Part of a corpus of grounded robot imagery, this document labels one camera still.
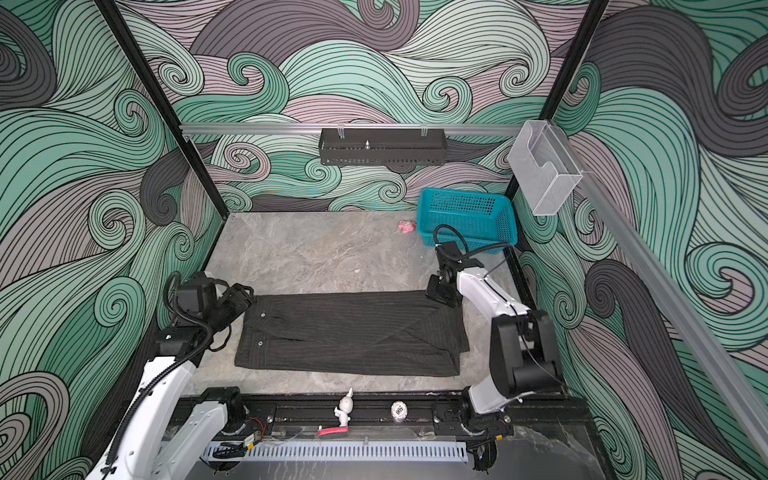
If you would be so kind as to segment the black perforated metal shelf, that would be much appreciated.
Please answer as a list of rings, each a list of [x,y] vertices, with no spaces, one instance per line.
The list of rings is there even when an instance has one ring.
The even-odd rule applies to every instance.
[[[321,162],[333,166],[439,165],[446,161],[448,143],[442,129],[324,129],[319,137]]]

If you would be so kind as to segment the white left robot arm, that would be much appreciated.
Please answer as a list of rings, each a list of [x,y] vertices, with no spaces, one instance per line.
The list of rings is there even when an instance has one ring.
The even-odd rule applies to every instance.
[[[89,479],[184,479],[210,441],[232,420],[244,419],[234,388],[196,404],[171,440],[162,441],[203,353],[216,333],[255,304],[253,289],[207,277],[183,283],[174,274],[161,299],[170,316],[185,324],[172,329],[145,364],[134,399]]]

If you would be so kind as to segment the dark grey pinstriped shirt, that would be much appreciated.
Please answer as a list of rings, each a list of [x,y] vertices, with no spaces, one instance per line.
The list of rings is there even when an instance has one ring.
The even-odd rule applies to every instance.
[[[454,377],[470,349],[463,311],[423,291],[263,296],[234,363],[251,370]]]

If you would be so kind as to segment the teal plastic basket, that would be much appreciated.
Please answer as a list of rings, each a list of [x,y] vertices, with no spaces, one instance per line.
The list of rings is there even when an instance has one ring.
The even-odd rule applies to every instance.
[[[503,195],[427,188],[418,199],[416,224],[428,247],[435,246],[433,232],[441,224],[456,229],[470,250],[499,242],[515,246],[518,242],[514,210]]]

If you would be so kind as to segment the aluminium rail wall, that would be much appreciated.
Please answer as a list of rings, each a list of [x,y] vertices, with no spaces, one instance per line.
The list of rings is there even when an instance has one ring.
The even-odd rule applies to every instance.
[[[671,320],[681,339],[708,375],[724,403],[729,407],[742,431],[748,436],[762,460],[767,459],[767,406],[742,370],[707,327],[703,318],[679,285],[665,270],[648,245],[621,215],[612,198],[598,182],[594,172],[583,166],[580,157],[563,130],[546,122],[550,140],[558,155],[578,171],[579,185],[585,191],[611,231],[620,248],[635,266],[659,310]]]
[[[319,135],[324,129],[332,129],[343,135],[347,130],[406,129],[419,132],[442,129],[447,136],[508,137],[517,135],[521,125],[501,124],[387,124],[387,123],[213,123],[190,122],[179,126],[184,136],[199,135]]]

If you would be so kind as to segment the clear plastic wall holder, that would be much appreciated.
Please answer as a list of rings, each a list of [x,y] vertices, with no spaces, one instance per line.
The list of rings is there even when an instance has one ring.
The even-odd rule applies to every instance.
[[[507,161],[534,216],[554,216],[583,178],[565,132],[546,120],[521,127]]]

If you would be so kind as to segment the aluminium rail right wall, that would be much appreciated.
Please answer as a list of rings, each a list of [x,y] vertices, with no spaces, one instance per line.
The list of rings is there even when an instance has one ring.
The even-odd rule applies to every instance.
[[[598,182],[594,172],[583,166],[580,157],[563,130],[546,122],[550,140],[558,155],[578,171],[579,185],[585,191],[611,231],[620,248],[635,266],[659,310],[671,320],[681,339],[708,375],[724,403],[729,407],[742,431],[748,436],[762,460],[767,459],[767,406],[742,370],[707,327],[703,318],[679,285],[665,270],[648,245],[621,215],[612,198]]]

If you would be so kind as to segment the small pink toy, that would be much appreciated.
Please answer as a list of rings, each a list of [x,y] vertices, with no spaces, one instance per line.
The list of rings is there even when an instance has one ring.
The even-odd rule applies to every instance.
[[[401,220],[398,222],[398,229],[403,234],[412,233],[416,228],[416,222],[413,220]]]

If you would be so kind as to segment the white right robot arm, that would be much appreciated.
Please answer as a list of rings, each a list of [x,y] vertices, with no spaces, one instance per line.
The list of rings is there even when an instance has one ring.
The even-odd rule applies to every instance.
[[[562,386],[554,324],[491,278],[482,262],[454,242],[435,246],[438,272],[427,296],[450,307],[471,303],[490,324],[488,376],[468,388],[476,415],[496,413],[525,397]]]

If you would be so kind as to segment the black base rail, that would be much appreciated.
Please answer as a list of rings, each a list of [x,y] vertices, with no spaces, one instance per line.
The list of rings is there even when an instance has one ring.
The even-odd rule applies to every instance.
[[[339,394],[243,394],[240,400],[246,416],[213,439],[234,442],[256,432],[275,440],[314,437],[320,428],[338,424],[333,410],[340,398]],[[398,400],[404,401],[409,410],[402,423],[395,423],[390,412],[392,403]],[[396,428],[416,436],[434,434],[456,439],[512,436],[517,428],[558,440],[597,437],[586,402],[558,394],[534,394],[487,415],[476,415],[468,396],[460,391],[362,393],[355,398],[351,432]]]

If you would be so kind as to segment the white figurine on pink base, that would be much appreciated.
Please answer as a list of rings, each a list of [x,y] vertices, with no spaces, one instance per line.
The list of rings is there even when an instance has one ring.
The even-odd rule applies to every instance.
[[[354,408],[353,396],[354,390],[350,388],[339,400],[338,405],[334,408],[334,416],[337,418],[339,425],[336,427],[320,428],[317,432],[317,436],[320,439],[341,438],[349,434],[350,414]]]

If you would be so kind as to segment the aluminium rail back wall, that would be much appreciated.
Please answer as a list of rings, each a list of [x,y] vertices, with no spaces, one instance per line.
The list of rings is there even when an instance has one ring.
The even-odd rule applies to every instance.
[[[517,135],[521,125],[501,124],[387,124],[387,123],[213,123],[190,122],[179,126],[184,136],[199,135],[319,135],[324,129],[332,129],[343,135],[347,130],[406,129],[419,132],[442,129],[447,136],[508,137]]]

